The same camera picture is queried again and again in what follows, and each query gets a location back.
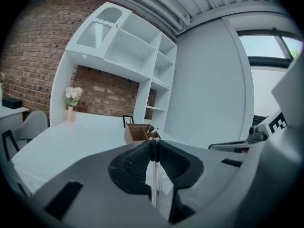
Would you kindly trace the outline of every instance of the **black slot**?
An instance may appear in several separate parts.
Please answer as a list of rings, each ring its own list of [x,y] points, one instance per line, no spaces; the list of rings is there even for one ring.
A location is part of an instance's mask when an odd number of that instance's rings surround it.
[[[235,166],[235,167],[240,167],[243,162],[235,161],[235,160],[231,160],[231,159],[224,159],[224,160],[221,161],[221,163],[224,163],[224,164],[227,164],[227,165],[232,165],[232,166]]]
[[[61,220],[82,189],[82,186],[83,184],[80,182],[70,181],[47,205],[45,211],[51,216]]]

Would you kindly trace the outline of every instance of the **gray chair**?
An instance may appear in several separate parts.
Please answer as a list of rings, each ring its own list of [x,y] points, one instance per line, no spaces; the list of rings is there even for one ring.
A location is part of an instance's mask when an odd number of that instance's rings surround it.
[[[4,132],[2,141],[7,161],[47,128],[47,115],[43,111],[34,111],[18,128]]]

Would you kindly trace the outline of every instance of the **black window frame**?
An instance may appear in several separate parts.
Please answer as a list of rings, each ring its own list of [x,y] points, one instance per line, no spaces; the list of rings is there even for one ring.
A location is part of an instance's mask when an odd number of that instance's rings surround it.
[[[280,49],[283,52],[285,58],[278,57],[248,57],[249,64],[251,67],[274,67],[274,68],[284,68],[287,69],[293,61],[292,53],[290,52],[287,44],[283,40],[283,37],[292,38],[303,42],[303,38],[285,31],[272,29],[251,29],[251,30],[241,30],[237,32],[238,36],[273,36],[277,41]]]

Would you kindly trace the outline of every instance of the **white cabinet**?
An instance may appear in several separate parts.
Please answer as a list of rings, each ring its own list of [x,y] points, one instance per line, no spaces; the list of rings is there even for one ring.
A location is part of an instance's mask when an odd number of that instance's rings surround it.
[[[107,2],[73,35],[56,75],[65,75],[68,82],[71,73],[68,68],[82,65],[139,82],[134,121],[143,123],[145,111],[150,108],[153,110],[152,124],[162,130],[171,94],[176,50],[176,45],[149,22],[128,9]],[[65,115],[58,114],[58,110],[64,109],[52,107],[64,105],[64,102],[60,103],[65,86],[62,76],[55,77],[54,85],[61,86],[52,90],[51,125],[58,123],[58,119],[52,119],[53,115],[57,118]],[[157,90],[154,107],[147,106],[150,89]]]

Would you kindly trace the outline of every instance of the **brick wall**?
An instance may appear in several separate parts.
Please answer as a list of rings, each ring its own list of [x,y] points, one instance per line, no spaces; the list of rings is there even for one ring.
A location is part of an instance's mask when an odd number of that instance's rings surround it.
[[[72,35],[105,0],[39,0],[21,13],[7,37],[0,71],[7,75],[4,97],[22,99],[30,111],[48,115],[57,66]],[[77,111],[122,116],[132,114],[139,84],[95,69],[78,66],[71,85],[83,88]],[[151,91],[149,105],[153,105]],[[147,111],[146,118],[151,118]]]

